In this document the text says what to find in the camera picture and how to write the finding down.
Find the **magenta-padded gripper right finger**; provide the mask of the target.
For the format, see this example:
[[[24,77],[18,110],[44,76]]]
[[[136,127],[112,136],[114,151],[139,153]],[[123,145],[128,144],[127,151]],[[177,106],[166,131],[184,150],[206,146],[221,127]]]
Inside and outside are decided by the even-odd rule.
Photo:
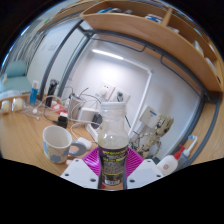
[[[143,159],[129,148],[127,156],[127,188],[141,188],[163,177],[152,159]]]

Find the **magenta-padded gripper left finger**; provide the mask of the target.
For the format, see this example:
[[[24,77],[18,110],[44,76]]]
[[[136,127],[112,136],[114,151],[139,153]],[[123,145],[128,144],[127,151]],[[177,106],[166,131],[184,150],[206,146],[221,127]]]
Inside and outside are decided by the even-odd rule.
[[[84,188],[97,189],[100,177],[100,159],[95,148],[82,159],[74,159],[61,177]]]

